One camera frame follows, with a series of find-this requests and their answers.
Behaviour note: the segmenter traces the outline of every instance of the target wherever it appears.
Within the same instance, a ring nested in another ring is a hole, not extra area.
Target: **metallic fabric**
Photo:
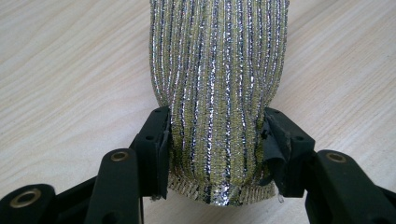
[[[169,187],[227,206],[275,195],[262,153],[264,108],[286,46],[286,0],[150,0],[150,66],[170,105]]]

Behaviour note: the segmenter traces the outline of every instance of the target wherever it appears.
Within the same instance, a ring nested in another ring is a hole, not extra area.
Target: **wood grain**
[[[291,0],[271,107],[396,191],[396,2]],[[157,106],[148,1],[0,1],[0,197],[34,183],[62,192],[128,147]],[[303,199],[241,208],[174,192],[147,223],[307,223]]]

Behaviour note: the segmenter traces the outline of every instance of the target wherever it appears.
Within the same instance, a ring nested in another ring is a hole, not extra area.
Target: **light wood surface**
[[[271,107],[352,156],[396,191],[396,1],[291,0]],[[157,107],[149,1],[0,1],[0,197],[47,183],[62,192],[128,147]],[[307,223],[304,199],[239,208],[170,191],[147,223]]]

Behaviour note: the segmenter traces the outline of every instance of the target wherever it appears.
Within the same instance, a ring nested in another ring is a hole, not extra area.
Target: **glittery fabric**
[[[260,130],[276,93],[288,1],[151,0],[151,79],[170,105],[169,187],[214,205],[275,195]]]

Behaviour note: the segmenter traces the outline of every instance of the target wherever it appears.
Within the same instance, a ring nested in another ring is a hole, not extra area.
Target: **gold and silver fabric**
[[[275,195],[261,185],[264,108],[276,93],[289,1],[151,0],[151,80],[171,110],[169,188],[214,205]]]

